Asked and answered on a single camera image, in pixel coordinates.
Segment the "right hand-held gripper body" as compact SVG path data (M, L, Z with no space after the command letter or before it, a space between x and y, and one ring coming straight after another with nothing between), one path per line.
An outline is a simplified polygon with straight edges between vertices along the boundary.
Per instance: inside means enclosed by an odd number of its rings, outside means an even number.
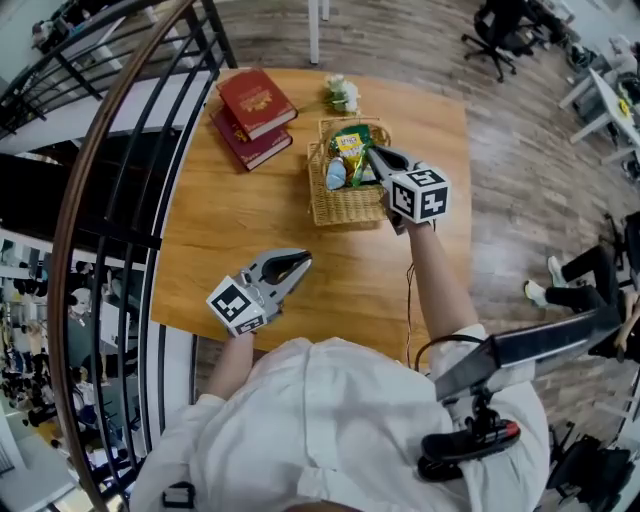
M438 168L393 173L382 186L383 204L397 235L408 225L433 224L451 203L451 182Z

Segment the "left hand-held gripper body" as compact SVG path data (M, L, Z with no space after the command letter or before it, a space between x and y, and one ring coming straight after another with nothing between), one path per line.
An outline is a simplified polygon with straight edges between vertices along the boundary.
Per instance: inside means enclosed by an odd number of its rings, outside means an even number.
M225 276L206 304L232 336L266 326L282 313L278 302L277 256L260 256Z

